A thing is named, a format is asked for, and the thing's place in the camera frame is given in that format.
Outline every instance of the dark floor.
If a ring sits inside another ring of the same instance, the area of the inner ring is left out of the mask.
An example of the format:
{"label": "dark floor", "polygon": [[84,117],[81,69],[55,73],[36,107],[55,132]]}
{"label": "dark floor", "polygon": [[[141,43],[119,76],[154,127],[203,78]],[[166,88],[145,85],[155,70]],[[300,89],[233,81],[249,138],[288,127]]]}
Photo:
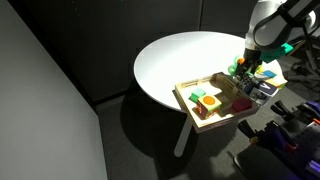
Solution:
{"label": "dark floor", "polygon": [[[285,73],[294,61],[297,59],[292,57],[279,59]],[[269,109],[273,102],[282,100],[294,107],[305,99],[319,99],[319,93],[303,83],[289,82],[247,121],[255,129],[263,129],[271,120],[281,121]],[[245,179],[233,162],[233,157],[249,146],[237,129],[238,122],[201,134],[192,131],[184,155],[176,158],[173,149],[185,114],[157,104],[139,88],[97,110],[109,180]]]}

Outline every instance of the wooden tray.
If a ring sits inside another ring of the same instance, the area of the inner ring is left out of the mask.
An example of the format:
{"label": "wooden tray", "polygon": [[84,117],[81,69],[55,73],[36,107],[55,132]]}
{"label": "wooden tray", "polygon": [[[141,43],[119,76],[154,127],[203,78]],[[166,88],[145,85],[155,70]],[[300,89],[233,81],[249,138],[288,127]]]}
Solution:
{"label": "wooden tray", "polygon": [[[207,95],[216,96],[222,102],[219,112],[208,119],[203,119],[198,115],[196,103],[189,99],[191,93],[197,88],[206,91]],[[192,124],[197,133],[250,116],[255,114],[259,109],[259,105],[252,101],[243,91],[238,89],[233,81],[222,72],[201,79],[176,84],[175,91],[179,103],[184,106],[183,108],[187,114],[192,117],[190,119],[193,119]],[[232,109],[232,103],[240,97],[250,99],[252,101],[252,107],[241,112],[235,112]]]}

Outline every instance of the table leg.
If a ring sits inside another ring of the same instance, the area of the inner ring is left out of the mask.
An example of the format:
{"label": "table leg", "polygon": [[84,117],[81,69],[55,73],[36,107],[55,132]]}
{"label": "table leg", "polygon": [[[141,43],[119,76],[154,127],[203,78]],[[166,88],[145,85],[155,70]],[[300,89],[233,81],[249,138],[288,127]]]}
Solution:
{"label": "table leg", "polygon": [[184,148],[186,147],[188,137],[192,128],[191,119],[189,118],[190,118],[189,116],[186,118],[186,122],[183,125],[178,142],[176,144],[176,147],[174,148],[174,155],[176,157],[181,157],[183,154]]}

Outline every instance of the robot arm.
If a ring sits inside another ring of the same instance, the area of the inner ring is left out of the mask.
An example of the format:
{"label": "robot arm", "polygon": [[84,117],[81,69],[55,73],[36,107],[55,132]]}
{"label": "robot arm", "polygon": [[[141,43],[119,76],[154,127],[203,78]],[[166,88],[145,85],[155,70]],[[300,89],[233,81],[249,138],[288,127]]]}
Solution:
{"label": "robot arm", "polygon": [[253,10],[246,34],[244,61],[238,64],[235,75],[254,73],[261,65],[261,52],[280,48],[288,40],[303,35],[302,26],[315,27],[313,12],[320,0],[259,0]]}

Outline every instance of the black wall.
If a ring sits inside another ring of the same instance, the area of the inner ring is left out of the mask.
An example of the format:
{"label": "black wall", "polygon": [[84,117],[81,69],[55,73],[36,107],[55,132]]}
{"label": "black wall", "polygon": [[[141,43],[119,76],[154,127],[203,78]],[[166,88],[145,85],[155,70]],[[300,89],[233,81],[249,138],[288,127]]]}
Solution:
{"label": "black wall", "polygon": [[255,0],[9,0],[85,96],[125,92],[138,53],[161,37],[218,31],[244,37]]}

